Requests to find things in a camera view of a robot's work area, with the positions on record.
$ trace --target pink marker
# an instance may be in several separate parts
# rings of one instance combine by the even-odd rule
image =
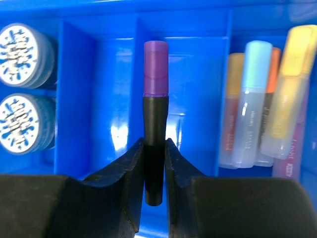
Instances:
[[[309,87],[306,90],[300,115],[292,140],[291,151],[285,160],[274,159],[272,177],[299,180],[301,173],[302,151],[305,133],[305,118],[308,104]]]

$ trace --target light blue cap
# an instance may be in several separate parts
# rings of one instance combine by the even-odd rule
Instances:
[[[273,45],[251,41],[246,45],[242,87],[266,88]]]

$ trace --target yellow marker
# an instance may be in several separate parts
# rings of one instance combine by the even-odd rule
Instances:
[[[297,26],[288,32],[261,153],[286,159],[314,65],[316,48],[317,25]]]

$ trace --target blue plastic bin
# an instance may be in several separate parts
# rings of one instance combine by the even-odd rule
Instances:
[[[284,48],[288,30],[317,24],[316,0],[6,0],[0,28],[27,24],[58,41],[57,88],[0,84],[12,93],[56,97],[56,146],[23,156],[0,148],[0,173],[82,179],[143,136],[143,44],[169,43],[166,129],[181,153],[216,177],[269,177],[271,168],[218,167],[227,58],[251,40]],[[317,207],[317,62],[311,76],[301,183]],[[143,202],[144,237],[166,237],[166,197]]]

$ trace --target purple marker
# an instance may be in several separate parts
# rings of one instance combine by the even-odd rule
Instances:
[[[168,44],[144,44],[143,120],[145,137],[146,203],[162,203],[164,147],[168,114]]]

